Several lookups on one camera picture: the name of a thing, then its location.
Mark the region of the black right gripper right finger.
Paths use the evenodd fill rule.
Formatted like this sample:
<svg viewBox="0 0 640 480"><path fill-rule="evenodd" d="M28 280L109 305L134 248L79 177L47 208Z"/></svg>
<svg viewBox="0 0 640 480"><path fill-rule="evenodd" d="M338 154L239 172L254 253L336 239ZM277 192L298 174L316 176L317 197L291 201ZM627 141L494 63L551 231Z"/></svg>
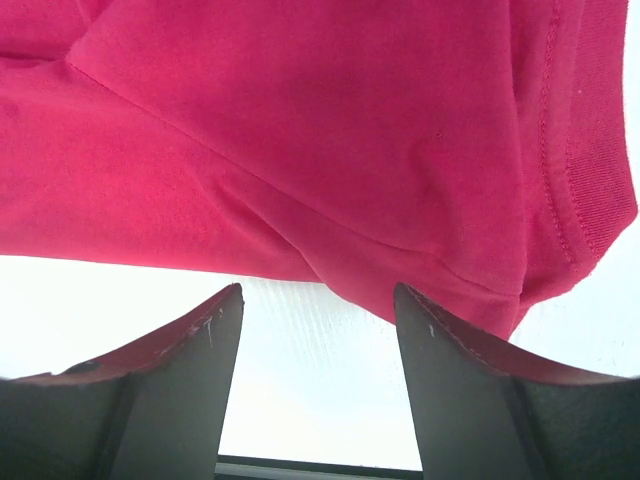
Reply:
<svg viewBox="0 0 640 480"><path fill-rule="evenodd" d="M397 338L427 479L635 479L639 382L568 366L406 285Z"/></svg>

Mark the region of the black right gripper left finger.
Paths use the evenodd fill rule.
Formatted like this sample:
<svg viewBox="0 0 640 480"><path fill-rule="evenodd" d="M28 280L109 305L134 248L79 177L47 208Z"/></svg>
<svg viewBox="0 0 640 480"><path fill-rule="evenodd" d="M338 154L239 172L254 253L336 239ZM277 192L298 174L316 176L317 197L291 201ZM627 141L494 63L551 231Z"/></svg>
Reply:
<svg viewBox="0 0 640 480"><path fill-rule="evenodd" d="M211 479L244 313L232 284L65 372L1 384L5 479Z"/></svg>

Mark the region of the crimson pink t shirt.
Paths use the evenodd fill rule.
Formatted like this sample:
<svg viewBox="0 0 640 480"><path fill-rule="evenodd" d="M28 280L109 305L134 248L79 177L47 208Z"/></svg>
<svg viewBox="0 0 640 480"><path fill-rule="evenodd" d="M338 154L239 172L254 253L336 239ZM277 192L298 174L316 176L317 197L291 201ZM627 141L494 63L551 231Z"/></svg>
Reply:
<svg viewBox="0 0 640 480"><path fill-rule="evenodd" d="M508 337L637 205L624 1L5 1L1 250L414 287Z"/></svg>

